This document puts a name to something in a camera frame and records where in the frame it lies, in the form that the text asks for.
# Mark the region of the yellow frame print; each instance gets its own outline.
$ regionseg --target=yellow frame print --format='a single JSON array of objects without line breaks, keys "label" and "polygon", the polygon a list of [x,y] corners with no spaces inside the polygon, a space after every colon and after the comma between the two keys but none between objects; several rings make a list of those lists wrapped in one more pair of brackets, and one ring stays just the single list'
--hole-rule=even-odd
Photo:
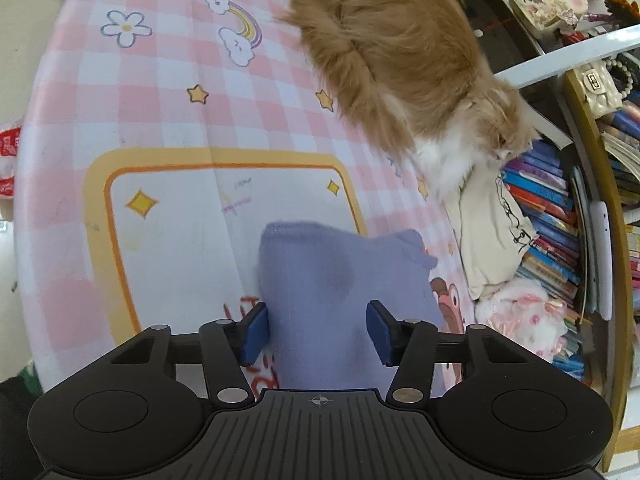
[{"label": "yellow frame print", "polygon": [[201,170],[206,168],[321,168],[337,171],[357,232],[367,235],[356,193],[343,164],[333,155],[241,148],[133,148],[98,157],[82,185],[84,226],[94,280],[106,301],[116,344],[142,330],[127,283],[116,236],[111,185],[127,173]]}]

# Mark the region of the cat's tail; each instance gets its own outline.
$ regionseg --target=cat's tail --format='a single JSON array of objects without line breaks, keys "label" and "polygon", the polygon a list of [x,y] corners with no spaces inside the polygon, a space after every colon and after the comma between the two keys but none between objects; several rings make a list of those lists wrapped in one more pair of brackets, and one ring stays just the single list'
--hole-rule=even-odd
[{"label": "cat's tail", "polygon": [[302,47],[337,100],[339,113],[360,126],[369,143],[400,161],[414,146],[406,123],[385,102],[350,32],[322,0],[289,0],[284,22],[301,31]]}]

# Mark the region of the yellow star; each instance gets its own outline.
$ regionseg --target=yellow star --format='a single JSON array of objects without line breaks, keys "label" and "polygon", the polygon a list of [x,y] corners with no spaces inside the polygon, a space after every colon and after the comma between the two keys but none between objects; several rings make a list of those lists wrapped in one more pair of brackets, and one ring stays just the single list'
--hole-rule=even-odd
[{"label": "yellow star", "polygon": [[421,178],[418,179],[418,193],[422,195],[422,198],[426,202],[429,192],[427,191],[427,186],[425,185],[424,180]]},{"label": "yellow star", "polygon": [[193,88],[187,88],[187,94],[189,94],[189,102],[207,104],[207,92],[202,86],[196,85]]},{"label": "yellow star", "polygon": [[340,186],[338,186],[333,180],[329,181],[329,185],[326,188],[329,191],[331,191],[335,196],[338,196],[338,191],[340,191]]},{"label": "yellow star", "polygon": [[146,218],[146,215],[149,214],[151,208],[158,202],[159,200],[151,198],[148,194],[139,189],[135,196],[126,205],[126,207],[138,213],[140,216],[142,216],[142,218]]},{"label": "yellow star", "polygon": [[319,92],[316,92],[316,97],[318,98],[318,101],[320,101],[320,106],[322,108],[325,108],[326,110],[329,110],[331,112],[334,111],[334,100],[329,97],[329,95],[327,94],[327,92],[324,91],[324,89],[322,89]]}]

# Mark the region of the cat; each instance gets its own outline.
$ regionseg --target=cat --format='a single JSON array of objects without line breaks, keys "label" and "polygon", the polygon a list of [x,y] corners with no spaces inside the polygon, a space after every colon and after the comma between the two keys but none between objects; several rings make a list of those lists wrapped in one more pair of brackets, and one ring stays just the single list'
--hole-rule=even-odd
[{"label": "cat", "polygon": [[456,0],[289,0],[282,17],[342,116],[442,200],[537,138],[520,93],[496,79]]}]

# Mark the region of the beige floor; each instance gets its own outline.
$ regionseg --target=beige floor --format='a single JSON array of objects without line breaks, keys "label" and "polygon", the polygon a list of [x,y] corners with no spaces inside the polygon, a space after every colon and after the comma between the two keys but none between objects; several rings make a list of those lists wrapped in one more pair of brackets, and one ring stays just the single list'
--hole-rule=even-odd
[{"label": "beige floor", "polygon": [[[0,0],[0,125],[20,120],[63,0]],[[31,358],[16,279],[11,203],[0,202],[0,381]]]}]

